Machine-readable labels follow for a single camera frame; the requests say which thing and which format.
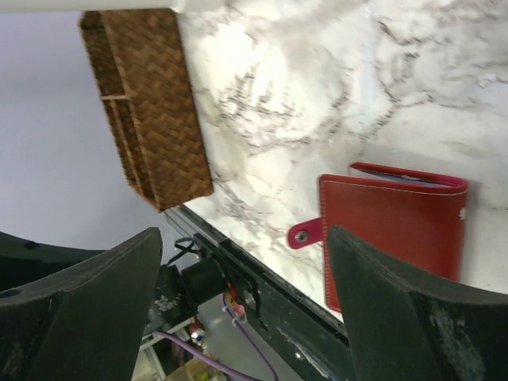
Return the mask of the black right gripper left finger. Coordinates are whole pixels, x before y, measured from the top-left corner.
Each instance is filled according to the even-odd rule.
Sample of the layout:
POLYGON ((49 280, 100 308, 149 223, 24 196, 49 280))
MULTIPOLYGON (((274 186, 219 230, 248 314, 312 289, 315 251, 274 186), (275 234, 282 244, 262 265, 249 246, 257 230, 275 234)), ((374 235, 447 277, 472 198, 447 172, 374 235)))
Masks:
POLYGON ((2 379, 131 379, 161 256, 160 231, 151 227, 1 292, 2 379))

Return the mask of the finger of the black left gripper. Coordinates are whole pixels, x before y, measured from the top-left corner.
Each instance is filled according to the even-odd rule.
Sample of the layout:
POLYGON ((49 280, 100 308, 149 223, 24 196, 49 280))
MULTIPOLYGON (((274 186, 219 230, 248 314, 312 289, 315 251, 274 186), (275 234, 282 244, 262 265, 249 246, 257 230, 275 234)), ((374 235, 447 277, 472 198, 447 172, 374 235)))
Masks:
POLYGON ((1 233, 1 292, 37 281, 104 251, 42 244, 1 233))

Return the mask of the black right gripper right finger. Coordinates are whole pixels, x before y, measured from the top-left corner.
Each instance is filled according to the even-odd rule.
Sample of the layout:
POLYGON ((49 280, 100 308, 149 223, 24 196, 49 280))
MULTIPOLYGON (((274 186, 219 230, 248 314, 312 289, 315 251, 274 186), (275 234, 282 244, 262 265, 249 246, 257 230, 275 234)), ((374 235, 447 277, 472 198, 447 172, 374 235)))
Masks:
POLYGON ((340 226, 330 268, 359 380, 505 380, 507 296, 450 281, 340 226))

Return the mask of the red leather card holder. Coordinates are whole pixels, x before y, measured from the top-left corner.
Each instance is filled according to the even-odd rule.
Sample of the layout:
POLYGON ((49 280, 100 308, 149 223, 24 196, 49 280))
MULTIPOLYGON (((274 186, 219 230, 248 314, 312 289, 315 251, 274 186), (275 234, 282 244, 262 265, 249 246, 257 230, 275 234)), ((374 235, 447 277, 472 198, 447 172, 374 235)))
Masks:
POLYGON ((450 175, 355 162, 317 182, 319 215, 293 225, 287 244, 324 243, 339 225, 375 248, 457 281, 469 183, 450 175))

